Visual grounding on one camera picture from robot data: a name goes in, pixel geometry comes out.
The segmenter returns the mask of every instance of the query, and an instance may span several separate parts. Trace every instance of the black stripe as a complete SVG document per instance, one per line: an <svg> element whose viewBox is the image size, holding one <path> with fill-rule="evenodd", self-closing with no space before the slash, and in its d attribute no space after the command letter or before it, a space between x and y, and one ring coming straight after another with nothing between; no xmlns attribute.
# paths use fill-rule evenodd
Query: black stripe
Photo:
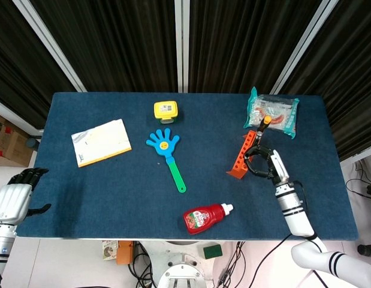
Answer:
<svg viewBox="0 0 371 288"><path fill-rule="evenodd" d="M286 196L286 195L289 195L289 194L292 194L292 193L295 193L295 191L293 190L293 191L289 191L289 192L285 192L285 193L279 194L279 195L276 196L276 198L280 198L282 196Z"/></svg>
<svg viewBox="0 0 371 288"><path fill-rule="evenodd" d="M333 266L334 266L334 269L333 269L333 272L334 272L334 274L335 274L335 276L338 278L338 276L337 276L337 261L341 258L341 256L344 256L345 254L343 254L343 253L341 253L338 257L337 257L337 259L334 261L334 264L333 264Z"/></svg>
<svg viewBox="0 0 371 288"><path fill-rule="evenodd" d="M290 216L290 215L294 215L294 214L298 214L298 213L301 213L301 212L304 212L304 209L303 209L303 210L300 210L300 211L295 211L295 212L292 212L292 213L286 214L286 215L284 215L284 217L286 217L286 216Z"/></svg>
<svg viewBox="0 0 371 288"><path fill-rule="evenodd" d="M9 254L0 254L0 257L8 258L10 255Z"/></svg>
<svg viewBox="0 0 371 288"><path fill-rule="evenodd" d="M285 209L285 210L282 210L282 212L285 213L285 212L288 212L288 211L292 211L292 210L295 210L295 209L297 209L297 208L301 208L302 206L303 206L303 205L296 206L296 207L294 207L294 208L290 208L290 209Z"/></svg>
<svg viewBox="0 0 371 288"><path fill-rule="evenodd" d="M317 238L317 233L314 231L314 234L312 236L309 236L309 237L304 237L305 239L307 239L308 241L310 240L314 240Z"/></svg>
<svg viewBox="0 0 371 288"><path fill-rule="evenodd" d="M315 244L317 246L318 250L322 253L321 248L316 243L314 243L312 240L308 240L308 241L311 242L311 243L313 243L313 244Z"/></svg>
<svg viewBox="0 0 371 288"><path fill-rule="evenodd" d="M329 259L329 271L330 271L330 274L331 275L334 275L332 270L331 270L331 262L333 260L333 258L335 257L335 255L339 254L340 252L334 252L331 256L330 256L330 259Z"/></svg>

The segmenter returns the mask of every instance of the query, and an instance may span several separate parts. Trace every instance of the green sponge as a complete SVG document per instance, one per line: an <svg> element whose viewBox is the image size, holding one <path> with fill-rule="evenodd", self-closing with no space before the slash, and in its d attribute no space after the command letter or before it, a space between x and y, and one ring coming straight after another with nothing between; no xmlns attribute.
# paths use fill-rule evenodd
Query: green sponge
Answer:
<svg viewBox="0 0 371 288"><path fill-rule="evenodd" d="M209 247L204 247L204 256L205 259L222 256L221 245L217 244Z"/></svg>

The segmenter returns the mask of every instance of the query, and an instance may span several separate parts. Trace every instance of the yellow box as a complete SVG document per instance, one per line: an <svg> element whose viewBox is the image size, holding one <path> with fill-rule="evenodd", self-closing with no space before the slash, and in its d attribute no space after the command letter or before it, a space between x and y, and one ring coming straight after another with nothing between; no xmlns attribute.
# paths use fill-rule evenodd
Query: yellow box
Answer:
<svg viewBox="0 0 371 288"><path fill-rule="evenodd" d="M156 102L153 109L155 111L155 118L160 119L162 124L174 122L179 113L176 101Z"/></svg>

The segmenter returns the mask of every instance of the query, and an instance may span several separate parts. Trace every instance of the cable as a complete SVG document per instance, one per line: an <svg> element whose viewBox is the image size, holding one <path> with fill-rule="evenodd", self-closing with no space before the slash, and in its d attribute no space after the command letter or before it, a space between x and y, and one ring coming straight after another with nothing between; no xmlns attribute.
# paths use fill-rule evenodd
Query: cable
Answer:
<svg viewBox="0 0 371 288"><path fill-rule="evenodd" d="M307 206L307 195L306 195L306 192L305 192L305 189L304 189L304 185L298 180L293 181L292 184L293 184L293 186L295 186L297 184L301 187L301 190L302 190L303 196L304 196L306 215L309 215L309 210L308 210L308 206Z"/></svg>
<svg viewBox="0 0 371 288"><path fill-rule="evenodd" d="M354 170L355 170L356 172L357 172L357 171L361 171L361 177L360 177L360 178L352 178L352 179L347 180L347 182L345 183L345 187L346 187L346 189L347 189L348 191L350 191L350 192L352 192L352 193L355 193L355 194L357 194L357 195L359 195L359 196L361 196L361 197L364 197L364 198L371 199L370 196L367 196L367 195L361 194L361 193L359 193L359 192L356 192L356 191L354 191L354 190L351 190L351 189L349 189L349 187L348 187L348 183L351 182L351 181L354 181L354 180L358 180L358 181L361 181L361 182L366 183L366 184L368 184L368 185L371 185L371 180L367 177L366 172L364 171L364 167L363 167L363 165L362 165L361 163L360 163L360 166L361 166L361 169L357 169L357 162L356 162L356 163L355 163L355 168L354 168ZM369 180L369 182L368 182L368 181L365 181L365 180L362 179L363 176L364 176L364 173L365 173L366 179Z"/></svg>
<svg viewBox="0 0 371 288"><path fill-rule="evenodd" d="M241 281L243 281L243 278L244 278L244 275L245 275L245 270L246 270L246 259L245 259L245 255L243 254L243 259L244 259L244 271L243 271L243 274L241 275L241 278L240 278L240 281L237 283L236 286L234 286L234 288L237 288Z"/></svg>
<svg viewBox="0 0 371 288"><path fill-rule="evenodd" d="M244 259L244 270L241 276L240 281L236 284L235 288L238 287L238 285L242 282L242 279L244 278L245 271L246 271L246 259L242 252L242 247L244 246L245 242L237 242L236 244L236 250L234 251L227 268L225 269L224 273L221 274L217 288L228 288L231 284L231 277L234 273L234 270L236 268L237 262L242 257Z"/></svg>
<svg viewBox="0 0 371 288"><path fill-rule="evenodd" d="M155 282L153 281L152 263L150 261L149 261L149 264L146 266L145 270L141 274L138 274L136 272L136 268L135 268L136 260L141 256L142 257L145 256L145 257L149 258L149 255L148 255L147 251L141 245L141 243L135 242L134 249L138 249L138 247L141 248L142 252L138 253L137 255L134 256L134 258L132 260L132 264L128 264L128 269L129 269L130 273L132 274L133 277L135 277L137 279L136 288L138 288L138 285L140 285L142 288L144 288L144 287L157 288Z"/></svg>
<svg viewBox="0 0 371 288"><path fill-rule="evenodd" d="M270 251L268 252L268 254L266 254L265 257L260 261L260 264L258 264L258 266L257 266L257 269L256 269L256 271L255 271L255 275L253 276L253 279L252 279L251 285L249 285L249 288L252 287L253 282L254 282L255 279L256 279L256 275L257 275L257 272L258 272L258 270L259 270L261 264L263 264L263 262L265 261L265 259L268 258L268 256L271 255L271 253L272 253L273 251L275 251L275 249L279 248L279 247L281 246L281 244L284 243L284 242L285 242L285 241L286 241L290 236L292 236L292 234L289 234L287 237L283 238L283 240L281 240L281 242L278 243L278 244L275 246L275 248L273 248L272 250L270 250Z"/></svg>
<svg viewBox="0 0 371 288"><path fill-rule="evenodd" d="M371 185L371 180L369 179L369 177L367 176L367 174L366 174L366 172L365 172L365 170L364 170L364 167L363 167L363 164L361 163L361 162L359 162L359 164L360 164L360 166L361 166L361 171L362 171L362 173L361 173L361 179L363 178L363 175L364 175L364 173L365 173L365 177L366 177L366 179L370 182L370 185Z"/></svg>
<svg viewBox="0 0 371 288"><path fill-rule="evenodd" d="M320 275L318 275L318 273L315 271L315 270L312 270L313 273L317 276L318 280L322 283L322 285L325 287L325 288L329 288L326 283L324 282L324 280L320 277Z"/></svg>

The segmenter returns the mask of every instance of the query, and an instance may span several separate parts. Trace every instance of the blue carpet surface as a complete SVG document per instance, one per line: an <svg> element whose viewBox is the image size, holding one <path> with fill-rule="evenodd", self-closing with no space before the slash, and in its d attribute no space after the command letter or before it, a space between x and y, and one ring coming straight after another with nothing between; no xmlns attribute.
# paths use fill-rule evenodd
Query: blue carpet surface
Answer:
<svg viewBox="0 0 371 288"><path fill-rule="evenodd" d="M322 239L354 240L357 229L339 159L319 96L296 96L297 135L267 130L261 143L276 149L291 180L304 184L309 218ZM225 172L241 145L249 94L56 93L35 167L50 171L37 185L20 236L63 238L282 239L288 227L270 180ZM154 118L156 101L176 100L174 124ZM77 167L71 135L122 118L132 151ZM187 186L179 193L163 157L147 146L165 127L181 137L173 153ZM211 229L191 236L182 214L214 203L234 210Z"/></svg>

